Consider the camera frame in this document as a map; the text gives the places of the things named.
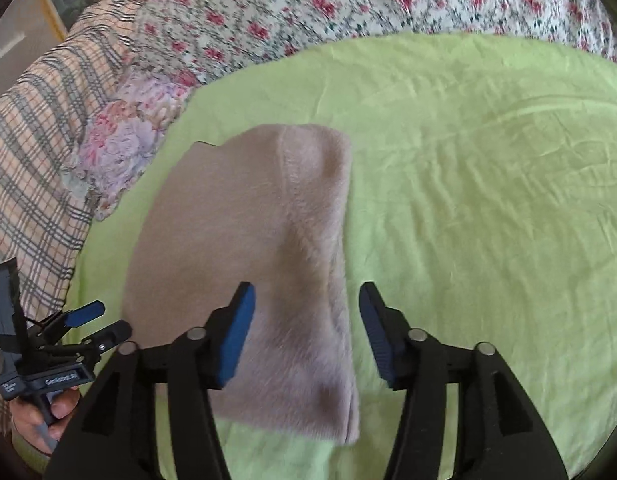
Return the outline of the person's left forearm sleeve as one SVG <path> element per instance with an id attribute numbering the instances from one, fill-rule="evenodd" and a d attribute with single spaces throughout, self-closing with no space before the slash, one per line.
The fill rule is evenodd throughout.
<path id="1" fill-rule="evenodd" d="M 28 443 L 27 440 L 22 437 L 17 430 L 11 429 L 11 443 L 18 455 L 22 458 L 31 469 L 38 474 L 44 474 L 46 467 L 49 463 L 50 457 L 40 452 L 35 446 Z"/>

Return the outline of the person's left hand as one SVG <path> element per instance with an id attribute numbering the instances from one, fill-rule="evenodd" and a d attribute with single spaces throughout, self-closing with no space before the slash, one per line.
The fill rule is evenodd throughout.
<path id="1" fill-rule="evenodd" d="M 33 448 L 50 455 L 62 438 L 81 399 L 81 391 L 76 387 L 58 394 L 51 403 L 51 413 L 57 419 L 53 425 L 46 424 L 42 412 L 35 405 L 21 398 L 14 399 L 8 403 L 12 426 Z"/>

